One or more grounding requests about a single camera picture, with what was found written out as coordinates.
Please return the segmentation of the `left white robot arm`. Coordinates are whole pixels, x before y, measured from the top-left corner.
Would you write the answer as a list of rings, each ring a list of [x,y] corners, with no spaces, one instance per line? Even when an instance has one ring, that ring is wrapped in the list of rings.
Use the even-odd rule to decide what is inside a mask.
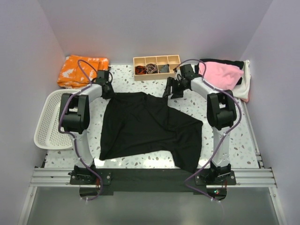
[[[112,81],[113,75],[109,70],[99,70],[96,78],[86,87],[61,96],[58,131],[70,137],[78,158],[74,166],[75,175],[81,175],[81,179],[87,184],[92,184],[97,179],[87,137],[90,104],[97,98],[110,99],[114,96]]]

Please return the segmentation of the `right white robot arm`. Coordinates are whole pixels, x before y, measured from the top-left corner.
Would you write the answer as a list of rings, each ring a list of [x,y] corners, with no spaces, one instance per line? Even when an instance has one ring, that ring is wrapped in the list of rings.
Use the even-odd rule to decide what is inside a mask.
[[[230,132],[242,119],[242,111],[231,90],[222,90],[204,79],[207,66],[201,75],[196,74],[191,64],[179,64],[173,70],[180,72],[177,77],[167,78],[163,97],[183,97],[187,89],[194,91],[206,99],[207,120],[213,129],[213,155],[209,159],[209,179],[214,184],[220,184],[231,172],[229,159]]]

